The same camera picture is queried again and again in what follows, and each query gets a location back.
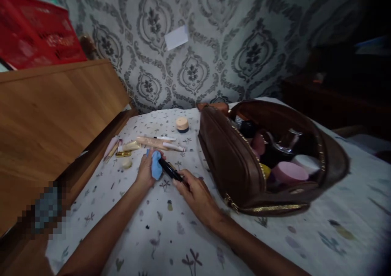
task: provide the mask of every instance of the damask wallpaper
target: damask wallpaper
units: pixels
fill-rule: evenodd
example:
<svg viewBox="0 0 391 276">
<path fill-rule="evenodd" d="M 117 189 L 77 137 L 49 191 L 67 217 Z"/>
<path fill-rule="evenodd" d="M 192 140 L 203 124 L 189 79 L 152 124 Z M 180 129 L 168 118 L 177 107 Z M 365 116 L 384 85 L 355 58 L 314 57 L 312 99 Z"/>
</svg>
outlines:
<svg viewBox="0 0 391 276">
<path fill-rule="evenodd" d="M 142 112 L 277 96 L 309 49 L 346 39 L 363 0 L 57 0 Z M 187 25 L 189 42 L 164 35 Z"/>
</svg>

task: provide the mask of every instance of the red crate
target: red crate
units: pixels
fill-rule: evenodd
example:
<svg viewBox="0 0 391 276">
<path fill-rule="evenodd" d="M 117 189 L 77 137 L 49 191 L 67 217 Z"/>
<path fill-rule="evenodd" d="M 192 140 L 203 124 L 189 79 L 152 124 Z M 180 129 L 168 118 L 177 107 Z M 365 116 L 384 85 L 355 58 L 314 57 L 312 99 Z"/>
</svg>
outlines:
<svg viewBox="0 0 391 276">
<path fill-rule="evenodd" d="M 68 11 L 42 0 L 0 0 L 0 57 L 16 69 L 87 60 Z"/>
</svg>

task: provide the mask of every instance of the beige foundation tube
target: beige foundation tube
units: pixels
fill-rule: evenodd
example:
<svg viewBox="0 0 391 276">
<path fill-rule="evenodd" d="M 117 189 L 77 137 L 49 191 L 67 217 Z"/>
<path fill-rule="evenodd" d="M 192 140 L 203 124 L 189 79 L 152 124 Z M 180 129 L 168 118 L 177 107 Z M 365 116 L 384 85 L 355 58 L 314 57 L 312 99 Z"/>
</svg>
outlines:
<svg viewBox="0 0 391 276">
<path fill-rule="evenodd" d="M 142 137 L 142 136 L 138 136 L 136 138 L 136 141 L 139 142 L 140 144 L 144 144 L 144 145 L 147 145 L 147 146 L 155 147 L 155 148 L 158 148 L 158 149 L 161 149 L 161 150 L 165 150 L 165 151 L 168 151 L 168 148 L 163 146 L 163 143 L 164 142 L 165 143 L 171 142 L 171 141 L 159 140 L 159 139 L 155 139 L 155 138 L 148 138 L 148 137 Z"/>
</svg>

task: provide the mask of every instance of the bed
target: bed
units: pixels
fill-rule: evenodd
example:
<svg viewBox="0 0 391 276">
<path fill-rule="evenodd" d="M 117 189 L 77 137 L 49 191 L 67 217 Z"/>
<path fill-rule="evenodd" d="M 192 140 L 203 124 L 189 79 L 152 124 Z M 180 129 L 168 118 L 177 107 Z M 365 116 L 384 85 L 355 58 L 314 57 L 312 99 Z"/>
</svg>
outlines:
<svg viewBox="0 0 391 276">
<path fill-rule="evenodd" d="M 259 99 L 283 104 L 273 98 Z M 176 131 L 175 119 L 179 116 L 189 120 L 187 133 Z M 199 119 L 197 109 L 159 110 L 130 118 L 119 135 L 124 142 L 137 136 L 177 137 L 187 151 L 167 151 L 167 160 L 177 169 L 186 168 L 202 177 L 224 212 L 310 274 L 377 274 L 388 248 L 384 243 L 390 235 L 389 164 L 318 125 L 347 152 L 351 159 L 349 175 L 303 214 L 283 218 L 237 214 L 225 206 L 208 172 L 197 138 Z M 132 152 L 133 166 L 124 171 L 120 168 L 121 158 L 112 157 L 107 164 L 98 165 L 48 242 L 46 257 L 55 274 L 135 181 L 146 150 Z M 197 220 L 171 179 L 163 175 L 123 231 L 103 275 L 196 276 L 197 273 L 252 275 L 231 248 Z"/>
</svg>

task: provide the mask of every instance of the black mascara tube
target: black mascara tube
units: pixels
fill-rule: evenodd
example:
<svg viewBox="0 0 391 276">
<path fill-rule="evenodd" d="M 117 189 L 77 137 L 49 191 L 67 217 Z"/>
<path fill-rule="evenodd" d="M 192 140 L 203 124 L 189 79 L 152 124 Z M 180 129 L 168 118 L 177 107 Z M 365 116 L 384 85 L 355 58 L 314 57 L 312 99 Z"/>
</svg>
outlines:
<svg viewBox="0 0 391 276">
<path fill-rule="evenodd" d="M 171 165 L 171 163 L 167 163 L 163 158 L 160 158 L 159 164 L 162 166 L 163 170 L 168 174 L 169 177 L 179 182 L 183 181 L 182 177 L 178 174 L 178 172 L 176 172 L 176 169 Z"/>
</svg>

